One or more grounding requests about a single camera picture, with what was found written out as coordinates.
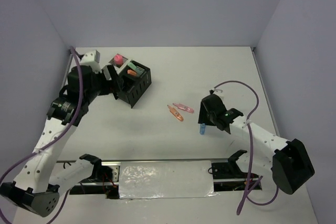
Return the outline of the pink cap glue bottle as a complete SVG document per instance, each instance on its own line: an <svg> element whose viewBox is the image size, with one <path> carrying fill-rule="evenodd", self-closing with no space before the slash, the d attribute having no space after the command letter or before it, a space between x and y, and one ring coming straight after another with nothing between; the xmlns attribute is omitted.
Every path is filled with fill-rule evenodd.
<svg viewBox="0 0 336 224"><path fill-rule="evenodd" d="M123 56L120 55L120 54L116 54L114 57L113 57L113 60L114 60L114 63L116 66L121 66L123 65Z"/></svg>

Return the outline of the blue utility knife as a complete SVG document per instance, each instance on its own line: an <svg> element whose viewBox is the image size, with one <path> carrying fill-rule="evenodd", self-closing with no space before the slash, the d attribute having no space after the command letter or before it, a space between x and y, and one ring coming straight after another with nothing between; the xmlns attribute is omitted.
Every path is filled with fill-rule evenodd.
<svg viewBox="0 0 336 224"><path fill-rule="evenodd" d="M200 124L200 128L199 128L200 135L204 135L205 130L206 130L206 124L205 123Z"/></svg>

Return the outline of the orange cap highlighter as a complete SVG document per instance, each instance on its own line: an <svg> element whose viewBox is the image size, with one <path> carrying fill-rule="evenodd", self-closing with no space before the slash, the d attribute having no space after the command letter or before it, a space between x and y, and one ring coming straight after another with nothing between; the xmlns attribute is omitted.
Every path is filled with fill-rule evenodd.
<svg viewBox="0 0 336 224"><path fill-rule="evenodd" d="M134 76L134 77L137 76L137 73L136 73L134 70L131 70L131 69L129 69L129 70L127 71L127 74L129 74L129 75L131 75L131 76Z"/></svg>

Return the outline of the green highlighter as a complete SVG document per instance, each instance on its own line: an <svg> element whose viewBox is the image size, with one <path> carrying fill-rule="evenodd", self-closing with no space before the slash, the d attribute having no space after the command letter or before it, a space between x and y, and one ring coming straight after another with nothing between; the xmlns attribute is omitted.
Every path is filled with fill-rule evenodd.
<svg viewBox="0 0 336 224"><path fill-rule="evenodd" d="M133 70L133 71L135 71L135 72L139 72L140 70L137 68L137 66L134 64L134 63L132 63L132 62L129 62L128 63L128 66Z"/></svg>

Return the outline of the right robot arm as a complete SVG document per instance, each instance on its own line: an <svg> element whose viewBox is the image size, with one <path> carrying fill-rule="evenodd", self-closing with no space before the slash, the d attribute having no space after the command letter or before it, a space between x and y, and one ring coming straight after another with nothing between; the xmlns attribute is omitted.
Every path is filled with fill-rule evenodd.
<svg viewBox="0 0 336 224"><path fill-rule="evenodd" d="M252 138L254 148L271 163L275 185L288 195L315 174L308 152L300 140L287 140L248 122L247 117L237 109L226 109L222 99L214 93L201 100L198 122L215 126L240 142Z"/></svg>

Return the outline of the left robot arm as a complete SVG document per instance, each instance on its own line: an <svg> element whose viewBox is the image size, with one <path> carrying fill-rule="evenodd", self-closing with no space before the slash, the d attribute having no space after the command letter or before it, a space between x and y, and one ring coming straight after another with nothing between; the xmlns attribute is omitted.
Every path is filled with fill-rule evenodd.
<svg viewBox="0 0 336 224"><path fill-rule="evenodd" d="M67 84L50 105L45 127L32 154L24 160L22 171L12 182L1 184L1 196L20 208L47 217L56 208L60 196L82 180L112 182L115 171L89 154L83 154L55 176L52 171L92 101L99 95L119 91L121 85L122 80L112 65L104 66L98 73L90 66L73 67L67 75Z"/></svg>

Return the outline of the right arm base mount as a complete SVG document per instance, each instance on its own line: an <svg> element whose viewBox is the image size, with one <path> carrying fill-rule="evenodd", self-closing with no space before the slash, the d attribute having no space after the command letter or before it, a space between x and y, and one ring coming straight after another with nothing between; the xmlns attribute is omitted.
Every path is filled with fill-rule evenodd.
<svg viewBox="0 0 336 224"><path fill-rule="evenodd" d="M247 184L247 173L234 162L211 163L207 172L212 175L215 192L244 191Z"/></svg>

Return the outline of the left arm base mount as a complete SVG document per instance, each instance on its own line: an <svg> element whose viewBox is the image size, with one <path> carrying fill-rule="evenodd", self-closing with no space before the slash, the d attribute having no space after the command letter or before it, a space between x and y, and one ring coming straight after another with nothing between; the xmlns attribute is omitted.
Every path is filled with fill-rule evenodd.
<svg viewBox="0 0 336 224"><path fill-rule="evenodd" d="M100 195L105 199L119 199L120 164L102 164L100 177L87 178L73 186L70 195Z"/></svg>

